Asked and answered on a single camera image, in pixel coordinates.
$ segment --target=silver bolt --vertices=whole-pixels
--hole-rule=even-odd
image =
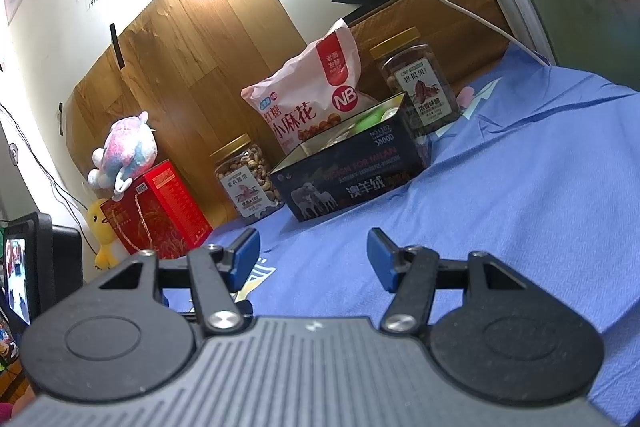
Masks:
[[[240,323],[240,320],[242,320],[242,317],[237,313],[222,310],[209,315],[207,322],[209,322],[209,326],[217,330],[228,330],[235,328]]]
[[[404,313],[397,313],[391,315],[383,324],[385,330],[393,331],[394,333],[404,333],[409,331],[417,324],[417,321],[411,316]]]

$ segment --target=bed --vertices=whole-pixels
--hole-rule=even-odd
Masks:
[[[433,136],[433,164],[404,187],[305,223],[256,223],[260,259],[238,298],[257,315],[367,315],[391,300],[366,255],[381,227],[441,257],[486,250],[587,317],[606,344],[590,400],[620,425],[640,409],[640,94],[540,67],[510,47],[472,83],[465,114]],[[244,227],[217,229],[226,245]],[[177,311],[188,291],[166,291]],[[431,320],[459,305],[439,292]]]

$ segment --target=pink snack bag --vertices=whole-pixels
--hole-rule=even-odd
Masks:
[[[258,111],[289,154],[300,143],[376,101],[358,92],[360,57],[342,19],[322,39],[240,95]]]

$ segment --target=rope handle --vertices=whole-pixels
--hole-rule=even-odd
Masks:
[[[154,249],[154,242],[153,240],[151,240],[151,233],[149,232],[149,229],[146,225],[146,221],[145,221],[145,216],[142,215],[142,210],[140,210],[140,203],[138,203],[138,196],[139,194],[136,193],[135,195],[135,201],[136,201],[136,207],[138,208],[138,215],[140,216],[140,220],[142,221],[142,225],[145,227],[145,232],[146,232],[146,237],[149,238],[149,250],[153,250]],[[127,234],[125,234],[122,231],[122,228],[120,227],[120,223],[118,222],[118,220],[116,219],[115,213],[113,212],[113,209],[111,209],[111,219],[113,219],[113,222],[116,224],[117,229],[120,231],[120,233],[122,234],[122,237],[124,237],[125,241],[127,241],[127,243],[129,243],[129,245],[136,251],[140,251],[140,250],[144,250],[143,248],[138,248],[136,245],[134,245],[131,240],[129,239],[129,237],[127,237]]]

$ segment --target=display screen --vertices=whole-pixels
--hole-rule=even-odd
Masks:
[[[4,245],[4,271],[6,274],[4,288],[6,298],[9,301],[9,307],[30,325],[26,290],[26,267],[24,263],[25,241],[23,238],[7,239]]]

